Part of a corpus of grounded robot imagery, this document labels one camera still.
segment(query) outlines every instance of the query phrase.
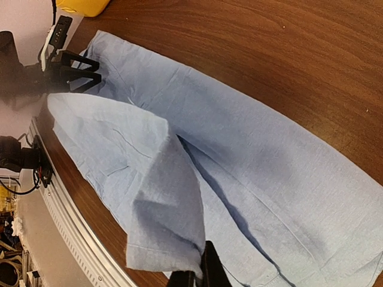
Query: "black cable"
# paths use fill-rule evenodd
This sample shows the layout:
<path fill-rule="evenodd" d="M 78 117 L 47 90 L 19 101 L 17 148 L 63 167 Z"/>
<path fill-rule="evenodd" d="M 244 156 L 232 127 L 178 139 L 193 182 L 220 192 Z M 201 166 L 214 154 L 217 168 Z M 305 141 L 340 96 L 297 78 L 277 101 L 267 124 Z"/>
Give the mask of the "black cable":
<path fill-rule="evenodd" d="M 30 146 L 33 147 L 33 145 L 29 142 L 28 135 L 26 133 L 22 134 L 17 140 L 20 142 L 20 140 L 25 137 L 26 143 Z"/>
<path fill-rule="evenodd" d="M 38 52 L 38 55 L 37 55 L 37 61 L 38 61 L 39 63 L 41 63 L 41 53 L 42 53 L 42 50 L 43 50 L 43 49 L 44 49 L 44 46 L 41 47 L 40 52 Z"/>
<path fill-rule="evenodd" d="M 57 56 L 57 48 L 56 47 L 53 49 L 52 53 L 49 55 L 49 57 L 47 59 L 47 66 L 50 66 L 50 63 L 55 56 Z"/>
<path fill-rule="evenodd" d="M 13 193 L 13 194 L 16 194 L 17 196 L 25 196 L 27 194 L 30 194 L 31 192 L 37 190 L 40 188 L 39 186 L 39 182 L 40 182 L 40 178 L 39 178 L 39 172 L 38 170 L 34 170 L 34 184 L 35 186 L 33 188 L 31 188 L 30 190 L 28 191 L 25 191 L 24 193 L 19 193 L 17 191 L 14 191 L 14 190 L 11 190 L 10 188 L 8 188 L 1 180 L 0 180 L 0 185 L 2 185 L 7 191 L 9 191 L 10 193 Z"/>
<path fill-rule="evenodd" d="M 54 26 L 56 24 L 56 14 L 57 14 L 56 0 L 52 0 L 52 8 L 53 8 L 53 26 Z"/>

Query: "light blue pants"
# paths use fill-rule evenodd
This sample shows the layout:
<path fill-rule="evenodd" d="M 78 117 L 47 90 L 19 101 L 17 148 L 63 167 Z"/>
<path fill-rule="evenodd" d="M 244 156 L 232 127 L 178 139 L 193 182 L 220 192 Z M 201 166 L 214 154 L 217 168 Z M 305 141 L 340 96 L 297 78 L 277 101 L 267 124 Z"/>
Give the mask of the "light blue pants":
<path fill-rule="evenodd" d="M 108 33 L 86 54 L 103 75 L 89 93 L 132 105 L 57 95 L 49 107 L 61 143 L 129 233 L 129 267 L 200 274 L 207 239 L 233 284 L 373 285 L 383 269 L 383 188 L 355 164 L 264 104 Z M 145 112 L 146 122 L 137 107 L 166 121 L 148 124 L 161 120 Z M 149 142 L 162 129 L 158 141 L 171 147 Z M 161 155 L 152 169 L 131 159 L 141 148 Z M 84 168 L 90 158 L 107 158 L 111 173 Z M 126 166 L 129 176 L 119 174 Z"/>

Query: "yellow object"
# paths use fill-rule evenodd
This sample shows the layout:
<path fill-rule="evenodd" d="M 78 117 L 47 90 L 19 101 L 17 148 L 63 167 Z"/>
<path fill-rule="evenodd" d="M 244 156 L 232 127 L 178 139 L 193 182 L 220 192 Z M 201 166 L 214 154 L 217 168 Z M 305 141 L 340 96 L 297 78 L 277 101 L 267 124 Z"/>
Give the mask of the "yellow object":
<path fill-rule="evenodd" d="M 14 195 L 6 190 L 4 187 L 0 187 L 0 212 L 11 212 L 15 211 L 16 202 Z"/>
<path fill-rule="evenodd" d="M 56 0 L 56 4 L 68 13 L 75 13 L 85 17 L 99 15 L 110 0 Z"/>

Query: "light blue garment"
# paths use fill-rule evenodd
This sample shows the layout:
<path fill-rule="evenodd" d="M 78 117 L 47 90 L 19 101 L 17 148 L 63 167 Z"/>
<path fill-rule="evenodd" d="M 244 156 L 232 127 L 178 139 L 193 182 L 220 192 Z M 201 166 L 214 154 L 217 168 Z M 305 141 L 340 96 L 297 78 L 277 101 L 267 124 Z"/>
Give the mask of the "light blue garment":
<path fill-rule="evenodd" d="M 285 116 L 190 67 L 103 32 L 86 54 L 103 75 L 89 93 L 151 111 L 182 138 L 200 182 L 206 238 L 218 240 L 234 278 L 265 284 L 260 271 L 272 273 L 262 254 L 297 287 L 373 285 L 383 269 L 383 188 L 367 174 Z M 229 212 L 238 228 L 206 217 L 217 212 Z M 243 237 L 259 251 L 256 264 L 246 261 L 247 245 L 237 246 Z"/>
<path fill-rule="evenodd" d="M 225 250 L 220 256 L 233 287 L 289 286 L 239 231 L 166 120 L 86 94 L 50 95 L 48 108 L 60 142 L 129 235 L 128 267 L 202 277 L 205 226 Z"/>

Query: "brown wood grain surface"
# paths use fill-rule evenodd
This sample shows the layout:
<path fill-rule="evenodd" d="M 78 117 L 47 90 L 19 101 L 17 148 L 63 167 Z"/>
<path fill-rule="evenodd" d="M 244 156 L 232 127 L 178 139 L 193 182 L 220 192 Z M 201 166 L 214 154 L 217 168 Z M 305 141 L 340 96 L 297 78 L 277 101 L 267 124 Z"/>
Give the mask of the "brown wood grain surface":
<path fill-rule="evenodd" d="M 383 184 L 383 1 L 112 0 L 84 19 L 69 49 L 104 30 L 260 100 Z M 124 266 L 126 235 L 51 131 L 39 130 L 79 210 Z M 162 274 L 127 270 L 139 286 Z M 375 284 L 383 287 L 383 277 Z"/>

